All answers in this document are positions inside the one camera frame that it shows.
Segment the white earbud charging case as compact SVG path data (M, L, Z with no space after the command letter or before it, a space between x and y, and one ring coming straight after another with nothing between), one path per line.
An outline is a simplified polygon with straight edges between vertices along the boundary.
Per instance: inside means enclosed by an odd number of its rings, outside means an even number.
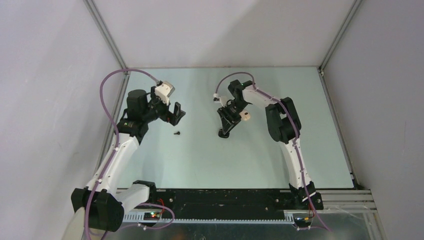
M239 115L242 121L248 121L251 118L250 113L245 110L241 111Z

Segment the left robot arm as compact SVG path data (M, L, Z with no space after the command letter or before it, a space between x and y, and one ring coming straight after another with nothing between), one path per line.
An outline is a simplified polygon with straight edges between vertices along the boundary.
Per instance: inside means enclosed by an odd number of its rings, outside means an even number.
M119 179L149 130L149 123L162 120L176 126L186 114L180 103L170 111L170 96L175 88L170 83L153 86L150 92L132 90L126 98L126 108L115 127L113 142L92 179L84 188L71 194L75 211L84 210L84 229L117 231L124 216L142 204L153 208L158 194L153 182L136 180L126 190L118 192Z

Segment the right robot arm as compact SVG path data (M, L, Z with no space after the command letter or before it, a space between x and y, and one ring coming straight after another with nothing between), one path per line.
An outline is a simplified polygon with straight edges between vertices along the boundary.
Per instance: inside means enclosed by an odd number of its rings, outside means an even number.
M297 209L322 210L321 194L317 192L303 159L300 139L302 125L293 100L271 96L251 80L243 83L234 80L228 90L232 99L217 92L213 94L214 102L221 105L217 110L221 120L218 136L228 138L237 124L250 118L245 110L248 105L264 109L268 133L278 143L287 165L291 204Z

